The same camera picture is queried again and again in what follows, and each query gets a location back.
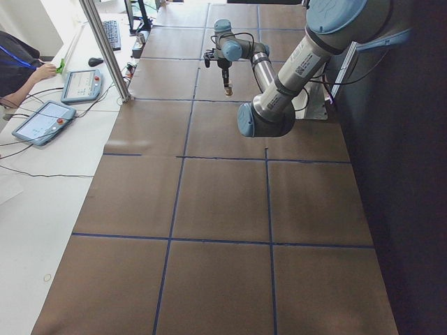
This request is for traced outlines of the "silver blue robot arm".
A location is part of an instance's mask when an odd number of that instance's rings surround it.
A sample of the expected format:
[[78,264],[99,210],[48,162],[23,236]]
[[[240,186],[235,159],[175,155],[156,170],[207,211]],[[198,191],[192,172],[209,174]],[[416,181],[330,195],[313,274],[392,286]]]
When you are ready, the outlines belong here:
[[295,122],[292,100],[331,56],[351,43],[357,51],[389,50],[408,41],[412,1],[303,1],[305,36],[278,73],[269,59],[270,49],[255,40],[237,38],[231,23],[214,23],[214,48],[204,55],[206,64],[217,62],[226,94],[232,93],[229,68],[248,59],[261,93],[239,107],[237,125],[245,137],[280,137]]

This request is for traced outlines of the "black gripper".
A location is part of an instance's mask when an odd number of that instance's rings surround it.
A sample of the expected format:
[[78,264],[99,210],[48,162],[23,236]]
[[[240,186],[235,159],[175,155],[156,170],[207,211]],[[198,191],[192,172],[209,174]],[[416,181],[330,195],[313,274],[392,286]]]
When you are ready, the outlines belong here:
[[218,59],[217,65],[218,65],[218,67],[220,67],[220,69],[222,69],[221,74],[222,74],[224,89],[230,89],[231,88],[231,83],[230,83],[230,79],[229,79],[230,61],[228,61],[227,59]]

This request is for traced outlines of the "seated person's hand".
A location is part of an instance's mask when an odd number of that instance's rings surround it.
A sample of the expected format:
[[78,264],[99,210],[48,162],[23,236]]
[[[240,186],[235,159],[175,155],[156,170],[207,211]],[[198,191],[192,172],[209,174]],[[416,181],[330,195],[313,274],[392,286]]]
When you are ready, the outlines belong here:
[[39,82],[41,80],[46,80],[48,78],[54,77],[57,74],[57,67],[54,64],[43,64],[38,67],[34,75],[36,80]]

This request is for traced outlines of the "seated person's forearm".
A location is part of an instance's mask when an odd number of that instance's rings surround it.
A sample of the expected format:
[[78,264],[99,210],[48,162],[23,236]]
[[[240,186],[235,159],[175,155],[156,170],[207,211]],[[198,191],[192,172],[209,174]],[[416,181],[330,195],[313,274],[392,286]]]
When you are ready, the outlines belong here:
[[1,104],[11,108],[19,107],[33,87],[44,79],[40,75],[32,75],[17,91],[1,97]]

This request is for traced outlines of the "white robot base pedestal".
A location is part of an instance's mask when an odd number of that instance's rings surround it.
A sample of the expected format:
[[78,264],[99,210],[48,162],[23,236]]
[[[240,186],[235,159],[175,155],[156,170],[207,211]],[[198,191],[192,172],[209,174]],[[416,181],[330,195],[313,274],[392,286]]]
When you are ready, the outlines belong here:
[[327,120],[325,89],[322,84],[307,83],[292,100],[296,119]]

